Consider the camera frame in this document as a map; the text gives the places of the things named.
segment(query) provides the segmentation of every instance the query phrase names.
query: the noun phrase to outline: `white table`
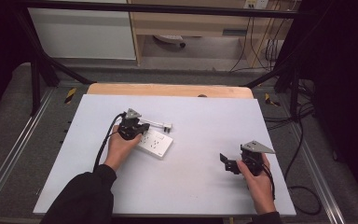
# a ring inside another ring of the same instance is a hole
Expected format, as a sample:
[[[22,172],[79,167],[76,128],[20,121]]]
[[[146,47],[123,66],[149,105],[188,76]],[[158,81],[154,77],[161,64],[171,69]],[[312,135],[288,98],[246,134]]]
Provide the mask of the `white table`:
[[[252,140],[272,147],[257,100],[128,95],[83,96],[34,213],[45,214],[70,179],[92,170],[113,117],[128,108],[144,119],[173,123],[169,134],[173,144],[163,161],[133,150],[112,187],[114,215],[233,217],[255,213],[242,176],[225,171],[219,153],[239,159],[240,144]],[[276,156],[268,155],[268,159],[277,210],[294,216]]]

